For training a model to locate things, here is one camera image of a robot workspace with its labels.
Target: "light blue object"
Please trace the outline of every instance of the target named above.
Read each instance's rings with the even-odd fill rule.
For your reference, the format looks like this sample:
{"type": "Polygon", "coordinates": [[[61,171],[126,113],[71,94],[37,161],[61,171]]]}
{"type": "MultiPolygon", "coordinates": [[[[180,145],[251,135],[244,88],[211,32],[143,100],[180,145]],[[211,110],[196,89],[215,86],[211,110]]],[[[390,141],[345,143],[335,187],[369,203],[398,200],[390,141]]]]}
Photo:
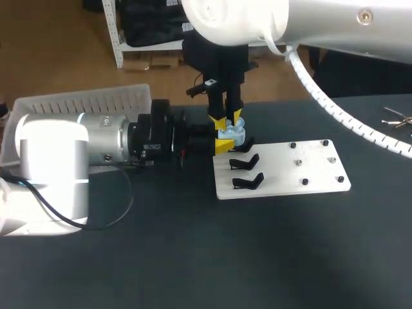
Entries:
{"type": "Polygon", "coordinates": [[[220,129],[218,132],[218,138],[220,140],[234,140],[234,145],[242,146],[245,142],[246,130],[243,128],[245,126],[245,121],[243,118],[239,117],[238,123],[232,126],[230,120],[226,120],[226,131],[220,129]]]}

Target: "cable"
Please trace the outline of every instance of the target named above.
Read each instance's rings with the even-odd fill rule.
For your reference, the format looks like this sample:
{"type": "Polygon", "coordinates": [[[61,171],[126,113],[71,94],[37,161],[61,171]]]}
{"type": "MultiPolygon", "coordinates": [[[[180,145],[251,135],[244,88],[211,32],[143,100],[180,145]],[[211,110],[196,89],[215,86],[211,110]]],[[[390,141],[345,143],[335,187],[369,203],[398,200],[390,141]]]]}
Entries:
{"type": "Polygon", "coordinates": [[[118,170],[125,176],[127,180],[127,184],[128,184],[129,191],[130,191],[130,201],[129,201],[129,205],[127,206],[127,209],[120,217],[118,217],[115,221],[112,221],[105,225],[85,225],[85,224],[77,223],[69,218],[66,218],[61,213],[56,211],[56,209],[52,207],[46,201],[46,199],[41,195],[41,193],[27,179],[23,177],[18,177],[18,176],[12,176],[12,175],[4,176],[3,178],[8,182],[17,182],[17,183],[20,182],[24,184],[33,193],[33,195],[36,196],[47,207],[49,211],[51,211],[56,217],[58,217],[63,222],[66,222],[69,225],[72,225],[74,227],[84,229],[84,230],[102,230],[102,229],[106,229],[108,227],[113,226],[114,224],[118,223],[121,219],[123,219],[126,216],[126,214],[128,214],[128,212],[130,211],[130,208],[133,205],[133,202],[135,201],[135,196],[133,194],[133,188],[131,185],[131,180],[130,180],[129,175],[121,167],[116,166],[116,165],[114,166],[118,168],[118,170]]]}
{"type": "Polygon", "coordinates": [[[330,97],[328,97],[326,93],[323,92],[322,89],[311,78],[310,74],[299,58],[296,49],[293,46],[288,45],[286,47],[286,50],[288,52],[287,55],[289,56],[290,62],[292,63],[292,66],[294,67],[294,70],[296,72],[296,75],[299,77],[303,86],[316,100],[316,102],[328,112],[329,115],[336,119],[336,121],[343,124],[349,130],[352,130],[354,133],[365,138],[366,140],[394,153],[400,154],[407,158],[412,158],[412,145],[401,142],[400,140],[376,131],[345,112],[330,97]]]}
{"type": "MultiPolygon", "coordinates": [[[[196,82],[198,81],[198,79],[199,79],[199,77],[201,77],[203,74],[202,73],[200,73],[198,76],[196,76],[196,78],[194,79],[194,81],[193,81],[193,87],[196,87],[196,82]]],[[[204,92],[202,92],[202,93],[200,93],[201,95],[205,95],[206,94],[206,91],[204,91],[204,92]]]]}

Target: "black wire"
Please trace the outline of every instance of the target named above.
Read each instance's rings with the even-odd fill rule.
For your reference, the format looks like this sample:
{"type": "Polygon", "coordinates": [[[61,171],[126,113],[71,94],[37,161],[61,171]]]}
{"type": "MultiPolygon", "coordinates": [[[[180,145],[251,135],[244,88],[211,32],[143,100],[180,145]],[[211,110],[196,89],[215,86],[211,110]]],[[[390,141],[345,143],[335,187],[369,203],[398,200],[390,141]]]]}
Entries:
{"type": "MultiPolygon", "coordinates": [[[[201,77],[203,74],[202,73],[200,73],[198,76],[196,76],[196,78],[194,79],[194,81],[193,81],[193,87],[196,87],[196,82],[198,81],[198,79],[199,79],[199,77],[201,77]]],[[[201,95],[205,95],[206,94],[206,91],[204,91],[204,92],[202,92],[202,93],[200,93],[201,95]]]]}
{"type": "Polygon", "coordinates": [[[131,180],[130,180],[129,175],[121,167],[119,166],[115,166],[115,167],[117,167],[118,170],[126,177],[127,184],[128,184],[129,191],[130,191],[130,201],[129,201],[129,205],[127,206],[126,211],[120,217],[118,217],[115,221],[112,221],[105,225],[86,225],[86,224],[77,223],[69,218],[66,218],[61,213],[56,211],[56,209],[54,209],[54,207],[51,206],[46,201],[46,199],[41,195],[41,193],[27,179],[23,177],[7,175],[7,176],[4,176],[3,179],[8,182],[21,182],[22,184],[24,184],[27,187],[27,189],[29,189],[33,193],[33,195],[36,196],[47,207],[49,211],[51,211],[56,217],[58,217],[58,219],[62,220],[63,222],[66,222],[69,225],[72,225],[74,227],[78,227],[84,230],[102,230],[102,229],[111,227],[112,225],[118,223],[121,219],[123,219],[125,215],[130,211],[130,208],[132,207],[133,202],[135,201],[135,196],[133,194],[133,188],[131,185],[131,180]]]}
{"type": "Polygon", "coordinates": [[[196,78],[193,81],[193,87],[196,87],[196,82],[198,81],[199,77],[201,77],[202,74],[200,73],[198,76],[196,76],[196,78]]]}

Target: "dark table surface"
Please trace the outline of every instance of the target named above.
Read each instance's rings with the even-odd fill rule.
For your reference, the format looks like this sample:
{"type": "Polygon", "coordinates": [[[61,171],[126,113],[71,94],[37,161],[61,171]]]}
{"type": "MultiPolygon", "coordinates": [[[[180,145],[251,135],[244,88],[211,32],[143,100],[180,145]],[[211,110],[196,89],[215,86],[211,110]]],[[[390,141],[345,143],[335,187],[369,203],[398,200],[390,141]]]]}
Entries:
{"type": "MultiPolygon", "coordinates": [[[[367,125],[405,142],[384,106],[412,96],[345,98],[367,125]]],[[[205,108],[187,108],[195,120],[205,108]]],[[[249,104],[258,144],[333,140],[349,192],[219,201],[212,160],[158,164],[131,177],[135,206],[111,229],[0,238],[0,307],[412,308],[412,160],[354,135],[315,102],[249,104]]],[[[91,177],[90,222],[127,201],[119,173],[91,177]]]]}

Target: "white shelf frame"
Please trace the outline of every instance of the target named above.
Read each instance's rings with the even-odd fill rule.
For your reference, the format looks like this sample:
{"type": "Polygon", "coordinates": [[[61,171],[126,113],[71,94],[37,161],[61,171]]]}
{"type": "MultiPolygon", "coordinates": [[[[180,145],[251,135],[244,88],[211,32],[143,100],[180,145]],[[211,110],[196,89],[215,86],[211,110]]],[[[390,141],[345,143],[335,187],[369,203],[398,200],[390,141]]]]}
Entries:
{"type": "MultiPolygon", "coordinates": [[[[168,42],[163,44],[157,44],[152,46],[144,47],[131,47],[123,41],[123,38],[117,29],[116,20],[116,2],[115,0],[102,0],[104,7],[104,14],[106,15],[106,21],[108,23],[108,30],[110,34],[111,45],[113,47],[113,52],[115,54],[116,65],[118,68],[123,68],[123,53],[124,52],[146,52],[155,50],[181,50],[182,40],[168,42]]],[[[266,46],[265,42],[257,42],[249,44],[249,46],[266,46]]]]}

